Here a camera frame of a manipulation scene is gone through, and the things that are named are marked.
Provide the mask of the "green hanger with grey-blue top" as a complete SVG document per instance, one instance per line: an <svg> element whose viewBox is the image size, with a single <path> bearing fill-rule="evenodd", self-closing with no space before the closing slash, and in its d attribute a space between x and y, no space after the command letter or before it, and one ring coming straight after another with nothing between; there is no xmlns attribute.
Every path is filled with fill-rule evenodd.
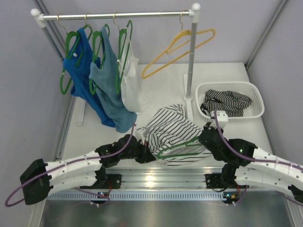
<svg viewBox="0 0 303 227"><path fill-rule="evenodd" d="M110 28L108 24L104 24L100 31L93 32L92 35L92 63L90 66L89 75L89 91L91 95L95 95L98 85L93 79L93 75L96 74L96 70L102 70L104 68L104 62L106 59L104 37L109 37Z"/></svg>

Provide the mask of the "black white-striped garment in basket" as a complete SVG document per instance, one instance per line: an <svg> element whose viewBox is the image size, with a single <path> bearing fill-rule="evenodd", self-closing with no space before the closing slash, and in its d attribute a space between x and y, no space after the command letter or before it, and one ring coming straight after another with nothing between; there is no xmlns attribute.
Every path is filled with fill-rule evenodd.
<svg viewBox="0 0 303 227"><path fill-rule="evenodd" d="M243 117L244 109L252 104L252 100L241 93L234 91L216 91L210 89L206 92L200 109L204 114L212 111L225 111L229 117Z"/></svg>

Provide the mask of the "white plastic laundry basket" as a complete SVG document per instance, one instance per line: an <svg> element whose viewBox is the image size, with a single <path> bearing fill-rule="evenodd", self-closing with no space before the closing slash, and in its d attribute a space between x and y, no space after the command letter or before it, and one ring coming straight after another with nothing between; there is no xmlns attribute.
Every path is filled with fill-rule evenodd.
<svg viewBox="0 0 303 227"><path fill-rule="evenodd" d="M203 103L205 94L208 90L216 91L234 91L248 96L252 100L252 104L244 109L243 117L229 117L230 121L244 121L259 118L264 113L264 103L257 87L249 82L233 81L233 82L215 82L202 83L196 88L196 105L199 113L205 120L210 119L210 114L204 114L200 105Z"/></svg>

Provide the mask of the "green hanger with white top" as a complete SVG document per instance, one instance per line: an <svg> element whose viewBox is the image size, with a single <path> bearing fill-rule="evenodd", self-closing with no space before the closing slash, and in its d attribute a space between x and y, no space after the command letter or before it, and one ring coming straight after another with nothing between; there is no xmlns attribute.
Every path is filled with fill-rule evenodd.
<svg viewBox="0 0 303 227"><path fill-rule="evenodd" d="M117 55L117 60L121 60L122 58L122 53L124 48L126 48L126 56L128 56L129 53L129 48L130 48L130 44L126 45L126 35L130 35L130 39L132 38L132 31L133 31L133 24L132 21L129 20L126 27L123 29L120 29L119 25L115 23L115 18L116 18L116 14L118 13L115 12L114 16L113 16L113 22L115 25L118 26L119 29L119 39L118 39L118 55ZM120 63L117 64L116 66L116 75L115 75L115 90L116 93L119 94L121 91L121 81L122 81L122 77L123 74L121 76L119 76L119 73L122 72L122 70L125 68L125 63Z"/></svg>

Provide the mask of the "bright blue tank top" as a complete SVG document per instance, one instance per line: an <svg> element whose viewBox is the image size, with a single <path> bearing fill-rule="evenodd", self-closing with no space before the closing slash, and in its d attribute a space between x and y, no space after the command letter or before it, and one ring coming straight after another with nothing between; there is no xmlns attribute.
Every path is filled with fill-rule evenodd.
<svg viewBox="0 0 303 227"><path fill-rule="evenodd" d="M69 73L72 79L71 95L80 97L96 112L103 125L114 128L114 122L105 114L97 94L91 95L89 91L90 64L92 63L93 51L83 27L76 32L80 34L80 41L75 48L71 59L64 59L62 67ZM70 53L75 46L76 37L70 41Z"/></svg>

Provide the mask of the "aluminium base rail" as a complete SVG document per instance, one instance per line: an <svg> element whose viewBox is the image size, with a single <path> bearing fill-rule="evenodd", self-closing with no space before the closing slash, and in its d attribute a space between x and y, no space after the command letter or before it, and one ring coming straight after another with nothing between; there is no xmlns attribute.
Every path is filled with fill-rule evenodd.
<svg viewBox="0 0 303 227"><path fill-rule="evenodd" d="M121 174L121 190L205 189L206 174L220 173L221 167L112 169L107 174Z"/></svg>

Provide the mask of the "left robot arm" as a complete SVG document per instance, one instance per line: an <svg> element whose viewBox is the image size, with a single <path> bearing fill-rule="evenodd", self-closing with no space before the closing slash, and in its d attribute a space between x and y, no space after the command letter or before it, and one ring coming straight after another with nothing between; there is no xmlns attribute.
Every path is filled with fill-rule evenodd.
<svg viewBox="0 0 303 227"><path fill-rule="evenodd" d="M25 204L36 204L71 188L106 188L109 184L106 169L125 159L133 159L139 164L155 161L148 143L130 134L75 158L55 162L37 159L20 176Z"/></svg>

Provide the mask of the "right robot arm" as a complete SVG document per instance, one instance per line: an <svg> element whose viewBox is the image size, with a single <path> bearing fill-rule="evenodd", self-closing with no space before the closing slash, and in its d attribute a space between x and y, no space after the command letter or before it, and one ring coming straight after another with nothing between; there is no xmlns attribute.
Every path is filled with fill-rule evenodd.
<svg viewBox="0 0 303 227"><path fill-rule="evenodd" d="M199 142L217 161L225 164L221 183L225 187L254 186L274 190L303 201L303 167L266 152L243 139L223 137L223 131L204 126Z"/></svg>

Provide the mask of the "white black-striped tank top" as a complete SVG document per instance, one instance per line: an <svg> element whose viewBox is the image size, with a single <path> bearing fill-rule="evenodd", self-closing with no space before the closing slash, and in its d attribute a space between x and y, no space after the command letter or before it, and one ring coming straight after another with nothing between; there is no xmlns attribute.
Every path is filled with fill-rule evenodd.
<svg viewBox="0 0 303 227"><path fill-rule="evenodd" d="M202 133L202 128L187 118L185 107L181 104L162 107L144 127L150 131L145 141L155 158L157 150L162 146L179 144ZM156 158L156 161L162 168L176 167L192 164L210 156L211 152L206 149L202 154L192 157Z"/></svg>

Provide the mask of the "grey-blue tank top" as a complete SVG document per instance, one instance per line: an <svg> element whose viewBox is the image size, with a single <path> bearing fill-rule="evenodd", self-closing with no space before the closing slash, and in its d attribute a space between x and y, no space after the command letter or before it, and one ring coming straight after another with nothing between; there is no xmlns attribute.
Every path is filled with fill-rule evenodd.
<svg viewBox="0 0 303 227"><path fill-rule="evenodd" d="M97 85L96 93L105 114L114 122L116 131L125 133L133 126L137 114L126 109L121 94L116 92L117 57L112 50L106 27L103 26L100 32L105 60L102 68L91 63L89 78Z"/></svg>

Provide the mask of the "white and silver clothes rack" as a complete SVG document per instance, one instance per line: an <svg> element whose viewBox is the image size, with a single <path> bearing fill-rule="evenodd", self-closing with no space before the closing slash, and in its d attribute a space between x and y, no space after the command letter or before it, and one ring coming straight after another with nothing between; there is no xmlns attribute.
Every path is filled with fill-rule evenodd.
<svg viewBox="0 0 303 227"><path fill-rule="evenodd" d="M193 67L194 67L194 57L195 57L195 44L197 35L197 24L199 21L199 14L201 10L201 5L199 3L194 3L191 9L186 9L184 11L172 11L172 12L135 12L135 13L112 13L112 14L88 14L88 15L45 15L41 13L39 9L32 9L30 11L31 15L34 17L38 26L43 30L45 36L48 38L49 43L52 45L53 49L56 51L58 56L62 59L60 50L58 49L52 35L48 31L47 21L53 20L85 20L85 19L116 19L116 18L142 18L142 17L191 17L191 31L188 33L190 36L190 50L189 50L189 61L188 61L188 72L183 75L184 81L184 100L186 103L187 118L190 121L194 120L193 117L193 107L192 107L192 78L193 78Z"/></svg>

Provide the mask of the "yellow hanger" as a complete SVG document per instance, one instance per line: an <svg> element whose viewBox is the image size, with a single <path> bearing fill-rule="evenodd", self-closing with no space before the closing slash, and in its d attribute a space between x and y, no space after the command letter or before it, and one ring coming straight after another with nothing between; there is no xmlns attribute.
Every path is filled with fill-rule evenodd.
<svg viewBox="0 0 303 227"><path fill-rule="evenodd" d="M203 35L210 33L210 37L203 40L202 42L196 44L196 36L197 35ZM191 24L191 29L183 29L183 26L181 26L181 31L172 39L171 43L166 47L157 57L155 57L149 64L145 66L145 68L142 71L141 77L142 79L147 79L151 77L152 75L156 74L157 72L163 70L167 66L175 63L179 59L185 57L186 55L190 55L189 57L189 64L193 65L194 61L194 55L195 50L202 45L206 44L207 42L214 39L216 36L216 30L214 28L204 29L204 30L198 30L197 29L197 20L196 18L193 19ZM154 65L163 55L171 54L183 46L189 44L189 50L182 53L181 55L177 56L176 58L170 60L169 62L163 64L161 67L155 69L154 71L151 71L147 73L147 70L150 69L152 65Z"/></svg>

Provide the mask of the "green hanger with blue top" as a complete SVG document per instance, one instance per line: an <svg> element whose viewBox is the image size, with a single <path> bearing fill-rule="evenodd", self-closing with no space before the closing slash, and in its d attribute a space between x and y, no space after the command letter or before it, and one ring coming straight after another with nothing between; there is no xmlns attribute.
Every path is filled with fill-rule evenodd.
<svg viewBox="0 0 303 227"><path fill-rule="evenodd" d="M87 12L86 15L85 15L85 17L84 17L85 26L83 27L83 29L85 29L85 28L87 28L87 27L90 28L90 34L89 34L88 39L90 39L90 37L91 37L91 35L92 35L92 33L93 33L91 25L88 24L88 23L86 22L86 17L87 17L87 15L90 14L90 13L91 13L91 12ZM73 56L73 54L75 53L75 48L77 47L77 45L78 45L78 43L79 43L79 41L80 41L80 34L79 34L79 32L75 32L75 31L67 32L66 28L65 28L64 26L62 26L62 25L60 24L60 22L59 22L59 16L60 16L61 14L62 14L62 13L59 13L59 14L57 15L57 22L58 22L58 25L59 25L60 27L63 27L64 30L65 30L65 32L66 32L66 40L65 40L65 57L63 58L63 60L64 60L64 59L69 59L69 60L70 60L71 57ZM76 41L75 41L75 44L74 44L75 46L72 48L71 53L70 53L70 41L71 41L71 39L72 39L73 37L76 37ZM63 95L65 95L65 94L67 93L67 91L68 91L68 89L69 89L69 87L70 87L70 85L71 85L71 82L72 82L72 79L70 78L69 81L68 81L68 83L67 83L66 88L63 88L64 74L65 74L65 68L63 67L63 68L62 68L62 75L61 75L61 78L60 78L60 90L61 90L61 93L62 93Z"/></svg>

